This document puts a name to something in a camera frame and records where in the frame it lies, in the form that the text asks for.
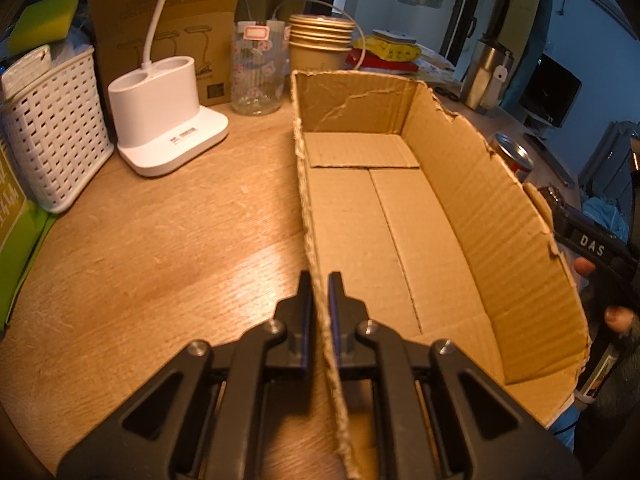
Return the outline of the right hand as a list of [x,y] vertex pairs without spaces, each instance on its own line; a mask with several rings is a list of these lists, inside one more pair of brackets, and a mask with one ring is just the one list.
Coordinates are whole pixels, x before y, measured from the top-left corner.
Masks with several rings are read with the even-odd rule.
[[[590,274],[596,270],[596,266],[589,260],[578,257],[574,262],[574,269],[582,278],[590,278]],[[634,312],[620,306],[608,306],[603,315],[606,326],[620,335],[629,332],[635,318]]]

